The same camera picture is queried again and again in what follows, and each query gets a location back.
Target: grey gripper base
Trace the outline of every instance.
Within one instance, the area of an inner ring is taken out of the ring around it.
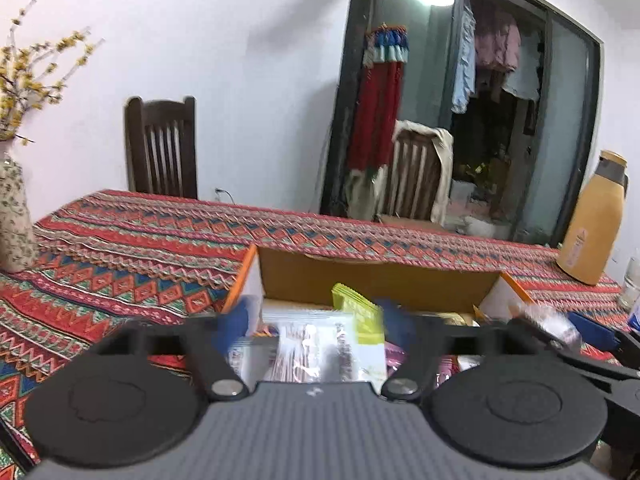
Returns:
[[[262,383],[212,404],[193,433],[148,462],[82,470],[43,461],[29,480],[604,480],[584,462],[526,472],[476,462],[440,441],[412,404],[369,383]]]

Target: pink clothing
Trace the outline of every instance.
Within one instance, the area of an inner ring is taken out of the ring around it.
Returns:
[[[513,16],[493,2],[472,1],[476,18],[476,66],[512,72],[520,57],[520,32]]]

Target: black round pad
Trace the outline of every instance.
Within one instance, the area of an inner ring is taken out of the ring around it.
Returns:
[[[558,465],[587,452],[607,421],[597,389],[539,356],[498,356],[431,396],[436,430],[467,455],[510,468]]]
[[[81,356],[39,386],[25,425],[45,457],[71,465],[129,465],[166,451],[200,412],[189,383],[142,358]]]

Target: hanging decoration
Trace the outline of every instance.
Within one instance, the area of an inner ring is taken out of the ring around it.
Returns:
[[[388,164],[409,44],[404,27],[383,25],[366,36],[348,168],[375,172]]]

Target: metal screw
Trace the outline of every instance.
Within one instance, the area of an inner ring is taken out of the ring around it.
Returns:
[[[418,385],[411,379],[391,379],[386,389],[395,395],[411,395],[418,389]]]
[[[242,392],[243,384],[235,379],[222,379],[213,383],[211,391],[222,397],[235,397]]]

